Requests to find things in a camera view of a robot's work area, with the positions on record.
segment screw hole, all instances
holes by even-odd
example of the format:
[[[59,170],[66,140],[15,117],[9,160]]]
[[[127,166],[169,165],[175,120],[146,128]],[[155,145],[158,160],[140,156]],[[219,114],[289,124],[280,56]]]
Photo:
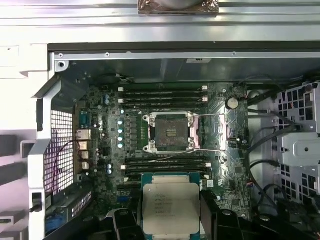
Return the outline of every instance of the screw hole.
[[[58,62],[58,66],[60,68],[64,68],[65,67],[65,63],[63,61]]]

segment black cable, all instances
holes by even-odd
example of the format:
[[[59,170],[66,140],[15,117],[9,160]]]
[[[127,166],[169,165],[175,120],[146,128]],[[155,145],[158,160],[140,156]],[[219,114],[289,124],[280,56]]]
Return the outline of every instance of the black cable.
[[[274,166],[276,168],[280,167],[280,163],[277,161],[273,161],[273,160],[258,160],[253,162],[250,165],[250,168],[252,169],[254,166],[258,165],[258,164],[270,164],[271,166]]]
[[[262,138],[260,141],[258,141],[256,144],[254,144],[253,146],[251,146],[248,151],[247,151],[247,155],[249,157],[249,154],[252,153],[252,151],[254,151],[255,149],[257,149],[258,147],[260,147],[261,145],[265,144],[266,142],[268,142],[269,140],[279,137],[281,135],[285,135],[285,134],[289,134],[289,133],[293,133],[297,130],[296,126],[288,126],[284,129],[281,129],[279,131],[275,131],[274,133]]]
[[[249,113],[255,113],[255,114],[267,114],[267,115],[276,116],[279,119],[281,119],[282,121],[284,121],[285,123],[288,123],[289,125],[298,125],[294,121],[289,120],[285,116],[282,116],[281,114],[279,114],[278,112],[275,112],[275,111],[268,112],[267,110],[255,110],[255,109],[248,108],[248,112]]]
[[[281,92],[286,92],[292,88],[296,88],[296,87],[299,87],[301,86],[301,84],[306,81],[306,78],[304,76],[300,76],[300,77],[296,77],[296,78],[292,78],[290,79],[290,83],[289,84],[284,84],[282,85],[283,89],[285,91],[282,91],[281,89],[272,89],[272,90],[269,90],[259,96],[256,96],[252,99],[249,99],[247,101],[247,105],[248,107],[252,106],[252,105],[257,105],[258,103],[261,103],[262,101],[272,97],[272,96],[276,96],[277,94],[281,93]]]
[[[270,188],[272,188],[272,187],[278,188],[278,189],[281,191],[281,193],[282,193],[282,195],[283,195],[283,198],[284,198],[286,201],[288,200],[286,191],[285,191],[281,186],[279,186],[279,185],[277,185],[277,184],[268,184],[267,186],[264,187],[263,191],[264,191],[265,193],[267,193],[267,191],[268,191]],[[264,201],[264,198],[265,198],[265,196],[261,193],[260,200],[259,200],[259,202],[257,203],[256,206],[261,205],[262,202]]]
[[[266,142],[268,142],[269,140],[284,135],[284,134],[288,134],[291,132],[296,131],[296,127],[295,126],[289,126],[285,129],[276,131],[274,133],[272,133],[269,136],[264,137],[263,139],[261,139],[260,141],[258,141],[255,145],[251,146],[248,151],[246,152],[246,155],[244,156],[244,167],[246,169],[246,171],[249,174],[250,179],[252,180],[252,182],[254,183],[254,185],[256,186],[256,188],[261,192],[261,194],[271,203],[271,205],[275,208],[277,208],[277,204],[271,199],[271,197],[264,192],[264,190],[262,189],[262,187],[258,184],[257,180],[255,179],[254,175],[251,172],[251,168],[250,168],[250,153],[252,153],[252,151],[254,151],[255,149],[257,149],[258,147],[260,147],[261,145],[265,144]]]
[[[250,143],[249,143],[249,146],[252,146],[254,140],[256,139],[256,137],[259,136],[259,134],[260,134],[261,132],[263,132],[264,130],[268,130],[268,129],[273,129],[273,130],[274,130],[273,132],[276,131],[276,127],[275,127],[275,126],[267,126],[267,127],[261,128],[261,129],[260,129],[259,131],[257,131],[257,132],[254,134],[254,136],[251,138]]]
[[[249,76],[249,77],[245,78],[245,79],[244,79],[242,82],[240,82],[240,83],[243,83],[243,82],[245,82],[245,81],[247,81],[247,80],[251,80],[251,79],[257,79],[257,78],[267,78],[267,79],[270,79],[270,80],[274,83],[274,85],[276,85],[282,92],[285,92],[285,91],[286,91],[285,88],[284,88],[282,85],[280,85],[273,77],[271,77],[271,76],[268,75],[268,74],[260,74],[260,75]]]
[[[70,143],[73,143],[73,142],[77,142],[78,143],[78,140],[76,139],[73,139],[73,140],[70,140],[68,141],[65,145],[63,145],[60,150],[57,152],[56,156],[55,156],[55,159],[54,159],[54,162],[53,162],[53,177],[52,177],[52,187],[51,187],[51,193],[55,190],[55,178],[56,178],[56,175],[57,175],[57,171],[56,168],[58,167],[58,159],[59,159],[59,154],[70,144]]]

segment mesh grille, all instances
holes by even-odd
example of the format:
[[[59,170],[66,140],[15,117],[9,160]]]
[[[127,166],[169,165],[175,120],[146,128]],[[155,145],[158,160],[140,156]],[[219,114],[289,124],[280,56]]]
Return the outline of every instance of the mesh grille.
[[[279,114],[297,123],[315,120],[314,96],[312,90],[317,87],[318,84],[314,83],[308,86],[288,90],[287,92],[282,92],[278,96]],[[288,124],[281,119],[279,120],[280,130],[287,126]]]
[[[90,201],[92,192],[89,192],[74,208],[72,208],[72,217],[75,217]]]
[[[44,155],[44,185],[47,193],[56,195],[74,182],[74,145],[73,142],[69,143],[72,140],[72,114],[52,110],[51,142]]]

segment screw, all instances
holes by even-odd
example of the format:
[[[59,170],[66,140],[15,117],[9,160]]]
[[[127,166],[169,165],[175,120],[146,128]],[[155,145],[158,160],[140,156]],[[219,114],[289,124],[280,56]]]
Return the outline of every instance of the screw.
[[[224,215],[227,215],[227,216],[231,216],[231,215],[232,215],[232,212],[230,212],[230,211],[228,211],[228,210],[224,210],[224,211],[222,211],[222,213],[223,213]]]
[[[264,216],[264,215],[260,216],[260,219],[261,219],[262,221],[265,221],[265,222],[269,222],[269,221],[270,221],[270,217]]]

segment cable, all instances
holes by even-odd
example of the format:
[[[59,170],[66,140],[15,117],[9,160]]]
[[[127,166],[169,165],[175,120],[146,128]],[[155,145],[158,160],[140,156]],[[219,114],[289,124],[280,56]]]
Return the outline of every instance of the cable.
[[[299,76],[299,77],[295,77],[295,78],[291,78],[289,79],[290,83],[289,84],[286,84],[286,85],[282,85],[283,89],[285,91],[283,92],[286,92],[288,91],[289,89],[292,89],[292,88],[296,88],[296,87],[299,87],[301,86],[301,84],[303,83],[303,81],[305,81],[305,76]],[[277,95],[279,93],[281,93],[281,89],[279,90],[270,90],[270,91],[267,91],[259,96],[256,96],[252,99],[249,99],[247,101],[247,104],[248,104],[248,107],[252,106],[252,105],[257,105],[258,103],[270,98],[271,96],[274,96],[274,95]]]
[[[251,172],[251,168],[250,168],[250,153],[252,153],[252,151],[254,151],[256,148],[260,147],[261,145],[265,144],[266,142],[268,142],[269,140],[276,138],[278,136],[287,134],[287,133],[291,133],[296,131],[296,127],[295,126],[289,126],[285,129],[276,131],[272,134],[270,134],[269,136],[264,137],[263,139],[261,139],[260,141],[258,141],[256,144],[254,144],[253,146],[251,146],[247,152],[246,155],[244,156],[244,167],[246,169],[246,171],[249,174],[250,179],[252,180],[252,182],[254,183],[254,185],[256,186],[256,188],[261,192],[261,194],[271,203],[271,205],[277,209],[277,204],[271,199],[271,197],[264,192],[264,190],[262,189],[262,187],[258,184],[257,180],[255,179],[254,175]]]
[[[297,130],[296,126],[288,126],[287,128],[281,129],[279,131],[275,131],[274,133],[270,134],[269,136],[266,136],[264,138],[262,138],[260,141],[258,141],[256,144],[254,144],[253,146],[251,146],[248,149],[247,155],[249,155],[250,153],[252,153],[252,151],[254,151],[255,149],[257,149],[258,147],[260,147],[261,145],[265,144],[266,142],[268,142],[269,140],[279,137],[281,135],[285,135],[285,134],[289,134],[289,133],[293,133]]]
[[[289,120],[288,118],[282,116],[281,114],[279,114],[278,112],[275,112],[275,111],[268,112],[267,110],[255,110],[255,109],[248,108],[248,112],[255,113],[255,114],[267,114],[267,115],[276,116],[279,119],[281,119],[282,121],[288,123],[289,125],[299,125],[299,124],[295,123],[294,121]]]
[[[263,132],[264,130],[267,130],[267,129],[273,129],[273,130],[274,130],[273,132],[276,131],[276,127],[274,127],[274,126],[267,126],[267,127],[261,128],[261,129],[260,129],[259,131],[257,131],[257,132],[254,134],[254,136],[251,138],[249,145],[252,146],[252,144],[253,144],[254,140],[256,139],[256,137],[259,136],[259,134],[260,134],[261,132]]]
[[[148,161],[148,163],[155,163],[158,161],[168,160],[168,159],[172,159],[172,158],[184,155],[184,154],[190,154],[190,153],[196,152],[196,151],[207,151],[207,152],[217,152],[217,153],[224,152],[224,150],[214,150],[214,149],[200,149],[200,148],[199,149],[189,149],[189,150],[183,151],[183,152],[176,154],[176,155],[167,156],[165,158],[160,158],[160,159],[156,159],[156,160],[150,160],[150,161]]]
[[[274,83],[274,85],[276,85],[282,92],[286,91],[283,86],[281,86],[273,77],[271,77],[268,74],[260,74],[260,75],[249,76],[249,77],[245,78],[242,82],[245,82],[245,81],[251,80],[251,79],[261,78],[261,77],[270,79]]]
[[[272,188],[272,187],[278,188],[278,189],[281,191],[281,193],[282,193],[282,195],[283,195],[283,198],[284,198],[286,201],[288,200],[286,191],[285,191],[281,186],[279,186],[279,185],[277,185],[277,184],[268,184],[267,186],[264,187],[263,191],[264,191],[265,193],[267,193],[267,191],[268,191],[270,188]],[[259,202],[256,204],[256,206],[258,207],[259,205],[261,205],[263,201],[264,201],[264,195],[262,194],[262,195],[261,195],[261,198],[260,198]]]
[[[190,150],[183,151],[183,152],[181,152],[181,153],[179,153],[179,154],[176,154],[176,155],[173,155],[173,156],[167,156],[167,157],[165,157],[165,158],[160,158],[160,159],[156,159],[156,160],[151,160],[151,161],[148,161],[148,163],[155,163],[155,162],[158,162],[158,161],[163,161],[163,160],[172,159],[172,158],[175,158],[175,157],[184,155],[184,154],[192,153],[192,152],[194,152],[194,151],[195,151],[195,149],[190,149]]]
[[[60,150],[57,152],[56,154],[56,157],[54,159],[54,162],[53,162],[53,177],[52,177],[52,187],[51,187],[51,193],[55,190],[55,178],[56,178],[56,175],[57,175],[57,171],[56,168],[58,167],[58,159],[59,159],[59,154],[70,144],[70,143],[73,143],[73,142],[77,142],[78,141],[76,139],[73,139],[71,141],[68,141],[65,145],[63,145]]]
[[[252,163],[250,165],[250,168],[252,169],[254,166],[258,165],[258,164],[270,164],[273,167],[280,167],[280,163],[277,161],[273,161],[273,160],[258,160],[255,161],[254,163]]]

